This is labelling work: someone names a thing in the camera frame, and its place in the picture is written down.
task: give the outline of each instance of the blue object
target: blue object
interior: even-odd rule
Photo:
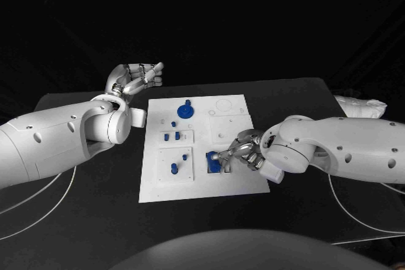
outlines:
[[[194,114],[194,109],[191,108],[191,102],[187,99],[186,104],[181,105],[177,109],[177,115],[181,119],[188,119]]]
[[[216,172],[220,172],[220,163],[217,160],[211,160],[210,159],[210,156],[216,154],[214,151],[210,151],[207,154],[206,154],[206,162],[209,164],[209,173],[216,173]]]
[[[178,172],[178,169],[177,169],[177,164],[171,164],[171,173],[175,175]]]

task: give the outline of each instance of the white cable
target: white cable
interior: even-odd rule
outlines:
[[[380,183],[382,185],[384,185],[384,187],[386,188],[389,188],[390,190],[393,190],[394,192],[397,192],[397,193],[400,193],[400,194],[403,194],[405,195],[405,192],[403,191],[400,191],[400,190],[397,190],[397,189],[394,189],[393,187],[390,187],[389,185],[386,185],[384,183]]]
[[[351,217],[351,219],[353,219],[357,223],[363,224],[367,228],[370,228],[370,229],[373,229],[373,230],[376,230],[376,231],[379,231],[379,232],[392,233],[392,234],[405,234],[405,232],[399,232],[399,231],[386,231],[386,230],[380,230],[380,229],[371,227],[370,225],[367,225],[366,223],[360,222],[360,221],[354,218],[354,216],[351,216],[350,212],[345,210],[345,208],[343,207],[343,205],[341,205],[341,203],[340,203],[340,201],[338,201],[338,199],[337,199],[337,196],[335,196],[335,193],[334,193],[334,189],[333,189],[333,184],[331,184],[330,175],[327,175],[327,176],[328,176],[328,184],[330,184],[333,196],[334,196],[335,201],[337,201],[337,203],[338,203],[338,205],[340,205],[340,208],[341,208],[341,209],[344,210],[344,212],[348,214],[348,216]]]
[[[46,215],[44,215],[28,227],[26,227],[23,230],[17,231],[17,232],[13,233],[11,235],[8,235],[8,236],[0,238],[0,240],[7,239],[8,237],[17,235],[20,232],[24,232],[26,229],[31,228],[31,227],[47,217],[47,215],[50,214],[50,212],[53,212],[54,208],[59,206],[59,204],[60,204],[60,202],[62,202],[62,200],[63,200],[63,198],[64,198],[64,196],[66,196],[66,194],[67,194],[67,191],[69,191],[69,189],[70,189],[72,182],[73,182],[73,179],[75,179],[75,174],[76,174],[76,167],[75,167],[75,171],[73,171],[73,175],[72,175],[72,180],[70,180],[67,189],[66,189],[66,191],[64,191],[64,194],[63,194],[62,198],[59,199],[59,202],[57,202],[56,205],[53,206],[51,210],[46,213]]]
[[[36,195],[40,194],[40,192],[43,192],[43,190],[50,186],[50,184],[54,182],[54,180],[59,178],[60,173],[57,174],[57,176],[53,178],[53,180],[49,182],[49,184],[28,197],[24,199],[24,201],[18,202],[17,204],[14,204],[11,207],[8,207],[7,209],[0,211],[0,214],[8,212],[11,209],[14,209],[17,206],[20,206],[24,202],[27,202]]]

